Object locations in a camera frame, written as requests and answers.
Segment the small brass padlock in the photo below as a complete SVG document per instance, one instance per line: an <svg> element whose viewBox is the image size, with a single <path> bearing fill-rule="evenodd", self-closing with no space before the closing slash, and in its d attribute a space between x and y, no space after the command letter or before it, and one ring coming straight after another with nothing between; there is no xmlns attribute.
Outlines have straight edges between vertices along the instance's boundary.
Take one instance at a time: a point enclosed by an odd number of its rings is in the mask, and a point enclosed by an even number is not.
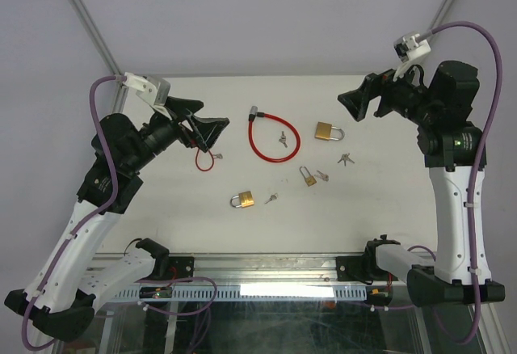
<svg viewBox="0 0 517 354"><path fill-rule="evenodd" d="M316 178L309 172L308 168L306 166L301 166L299 168L299 171L304 178L304 181L308 187L313 186L317 183Z"/></svg>

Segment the medium padlock key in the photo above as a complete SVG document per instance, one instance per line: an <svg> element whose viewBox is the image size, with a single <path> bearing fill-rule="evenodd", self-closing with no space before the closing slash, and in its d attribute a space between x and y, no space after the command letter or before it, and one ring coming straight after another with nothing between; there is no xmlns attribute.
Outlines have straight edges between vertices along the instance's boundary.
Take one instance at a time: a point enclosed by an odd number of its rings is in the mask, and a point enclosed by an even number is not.
<svg viewBox="0 0 517 354"><path fill-rule="evenodd" d="M270 197L265 201L265 204L268 204L272 201L275 201L278 199L278 194L277 193L274 193L274 194L271 194Z"/></svg>

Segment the red cable lock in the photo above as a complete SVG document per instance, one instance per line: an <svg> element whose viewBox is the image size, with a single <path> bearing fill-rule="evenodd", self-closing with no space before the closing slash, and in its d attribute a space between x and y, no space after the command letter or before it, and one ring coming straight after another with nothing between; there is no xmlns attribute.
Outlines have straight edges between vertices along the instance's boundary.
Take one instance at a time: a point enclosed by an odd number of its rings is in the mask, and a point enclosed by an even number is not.
<svg viewBox="0 0 517 354"><path fill-rule="evenodd" d="M266 138L265 133L260 133L258 141L256 141L255 125L257 121L260 128L266 121L276 127L276 130L267 131L274 133L273 138ZM287 148L279 142L282 131L287 137ZM296 127L280 116L261 111L255 105L250 107L248 113L246 135L251 153L260 161L268 164L285 164L294 160L301 153L302 140Z"/></svg>

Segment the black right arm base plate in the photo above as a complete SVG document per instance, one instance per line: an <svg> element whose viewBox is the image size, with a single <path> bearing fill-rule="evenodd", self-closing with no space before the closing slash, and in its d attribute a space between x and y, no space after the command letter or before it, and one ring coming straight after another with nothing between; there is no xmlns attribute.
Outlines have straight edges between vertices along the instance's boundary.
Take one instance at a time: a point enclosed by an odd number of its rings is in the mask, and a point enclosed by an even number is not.
<svg viewBox="0 0 517 354"><path fill-rule="evenodd" d="M377 255L340 255L335 258L335 270L339 282L358 281L372 284L375 281L386 282L389 274L395 280L406 281L411 264L407 261L396 261L391 256Z"/></svg>

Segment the medium brass padlock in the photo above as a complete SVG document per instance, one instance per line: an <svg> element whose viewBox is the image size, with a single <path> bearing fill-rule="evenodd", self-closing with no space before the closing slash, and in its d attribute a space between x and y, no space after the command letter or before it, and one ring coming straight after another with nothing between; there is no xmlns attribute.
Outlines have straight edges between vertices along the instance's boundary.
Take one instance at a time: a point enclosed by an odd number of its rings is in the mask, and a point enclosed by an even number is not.
<svg viewBox="0 0 517 354"><path fill-rule="evenodd" d="M240 192L230 199L229 204L234 209L248 208L254 205L254 197L251 191Z"/></svg>

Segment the cable lock keys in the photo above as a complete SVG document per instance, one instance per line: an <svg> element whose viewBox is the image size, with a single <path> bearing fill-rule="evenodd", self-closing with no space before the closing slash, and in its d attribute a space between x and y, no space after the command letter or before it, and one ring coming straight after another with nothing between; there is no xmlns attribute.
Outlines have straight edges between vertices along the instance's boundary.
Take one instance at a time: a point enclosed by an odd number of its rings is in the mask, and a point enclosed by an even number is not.
<svg viewBox="0 0 517 354"><path fill-rule="evenodd" d="M287 137L285 135L285 132L282 131L281 134L280 134L280 138L279 138L279 142L285 147L287 148L288 145L287 145Z"/></svg>

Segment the large brass padlock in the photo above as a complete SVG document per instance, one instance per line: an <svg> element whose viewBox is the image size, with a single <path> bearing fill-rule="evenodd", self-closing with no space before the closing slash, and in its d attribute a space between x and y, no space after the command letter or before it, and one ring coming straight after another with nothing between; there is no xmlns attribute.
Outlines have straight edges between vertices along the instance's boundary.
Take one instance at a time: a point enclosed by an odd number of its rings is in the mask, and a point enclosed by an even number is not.
<svg viewBox="0 0 517 354"><path fill-rule="evenodd" d="M330 123L318 121L314 137L323 141L341 141L345 137L344 130Z"/></svg>

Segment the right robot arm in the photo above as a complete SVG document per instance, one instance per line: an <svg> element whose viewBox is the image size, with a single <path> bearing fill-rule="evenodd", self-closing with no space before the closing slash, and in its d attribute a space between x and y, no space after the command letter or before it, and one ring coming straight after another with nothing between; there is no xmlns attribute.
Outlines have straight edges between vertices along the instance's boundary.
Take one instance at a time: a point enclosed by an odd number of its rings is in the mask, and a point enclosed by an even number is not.
<svg viewBox="0 0 517 354"><path fill-rule="evenodd" d="M423 68L413 65L401 78L394 70L367 75L359 88L337 100L361 121L371 100L379 99L377 118L396 112L417 126L417 144L435 196L437 251L431 263L381 235L367 242L361 260L347 267L349 276L368 282L395 276L415 306L445 303L472 305L503 301L505 287L494 281L485 257L481 189L486 158L479 128L469 122L479 89L477 68L460 61L439 64L430 85L414 84Z"/></svg>

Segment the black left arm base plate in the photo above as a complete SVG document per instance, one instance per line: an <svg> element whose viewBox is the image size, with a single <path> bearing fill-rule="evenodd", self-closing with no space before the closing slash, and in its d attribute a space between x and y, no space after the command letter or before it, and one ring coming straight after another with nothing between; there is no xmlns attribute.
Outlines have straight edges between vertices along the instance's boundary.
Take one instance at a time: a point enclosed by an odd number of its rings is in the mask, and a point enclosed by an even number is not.
<svg viewBox="0 0 517 354"><path fill-rule="evenodd" d="M192 256L169 255L155 263L153 271L147 276L138 278L137 282L165 282L190 278L195 271L194 264L195 258Z"/></svg>

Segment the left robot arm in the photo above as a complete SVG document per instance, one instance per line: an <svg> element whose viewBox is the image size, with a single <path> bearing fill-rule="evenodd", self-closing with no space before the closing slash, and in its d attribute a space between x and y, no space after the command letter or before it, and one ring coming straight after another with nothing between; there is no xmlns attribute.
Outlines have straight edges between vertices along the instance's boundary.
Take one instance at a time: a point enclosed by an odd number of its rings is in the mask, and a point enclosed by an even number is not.
<svg viewBox="0 0 517 354"><path fill-rule="evenodd" d="M115 267L86 277L96 251L143 184L140 171L174 142L208 152L229 119L201 118L203 102L170 97L137 129L122 113L96 118L95 162L78 190L69 224L35 280L8 293L4 304L52 341L71 342L122 288L141 279L169 277L169 251L144 238Z"/></svg>

